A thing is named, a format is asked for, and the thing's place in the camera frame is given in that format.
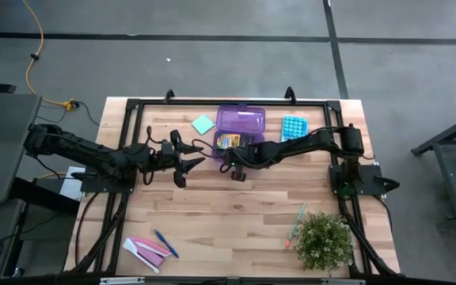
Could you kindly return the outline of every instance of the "gray floor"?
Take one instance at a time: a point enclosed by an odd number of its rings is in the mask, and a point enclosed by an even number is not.
[[[456,38],[456,1],[330,2],[338,36]],[[321,0],[29,3],[46,32],[328,35]],[[0,0],[0,31],[36,30],[21,2]],[[0,82],[28,92],[24,72],[38,43],[0,39]],[[409,152],[456,122],[456,46],[341,44],[340,55],[384,174],[401,182],[388,204],[402,272],[456,281],[456,232],[435,229],[447,212],[435,158]],[[293,86],[299,97],[339,98],[330,44],[320,43],[46,40],[32,84],[44,97],[84,101],[97,120],[107,96],[163,96],[167,89],[177,96],[281,97]],[[87,139],[97,133],[82,110],[60,125]],[[44,162],[57,170],[71,165],[57,157]],[[43,173],[27,158],[19,170],[24,178]]]

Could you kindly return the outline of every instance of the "sticky note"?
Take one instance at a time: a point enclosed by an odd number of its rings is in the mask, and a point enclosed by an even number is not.
[[[206,131],[212,129],[214,127],[214,123],[212,123],[211,119],[207,115],[202,115],[198,119],[194,120],[192,123],[193,127],[201,134],[205,134]]]

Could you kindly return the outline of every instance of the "clear plastic container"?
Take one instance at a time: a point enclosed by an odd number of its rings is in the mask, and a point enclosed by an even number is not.
[[[218,130],[214,133],[212,146],[216,148],[218,137],[222,134],[248,134],[252,135],[253,143],[261,143],[265,140],[265,110],[262,108],[222,105],[218,110],[218,118],[215,126]]]

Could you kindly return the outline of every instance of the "pencil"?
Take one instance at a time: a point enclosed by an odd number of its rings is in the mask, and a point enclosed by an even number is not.
[[[291,239],[293,238],[293,235],[295,234],[295,231],[297,230],[298,222],[300,222],[300,218],[302,217],[302,214],[303,214],[305,208],[306,208],[306,204],[304,203],[302,205],[302,209],[300,209],[300,212],[298,213],[297,220],[294,222],[293,230],[291,230],[290,237],[286,241],[286,244],[285,244],[286,248],[288,248],[288,246],[290,246]]]

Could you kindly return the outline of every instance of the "potted plant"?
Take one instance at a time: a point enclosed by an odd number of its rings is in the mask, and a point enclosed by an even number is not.
[[[294,247],[306,269],[334,271],[343,264],[352,264],[352,236],[346,220],[339,215],[309,213],[297,230]]]

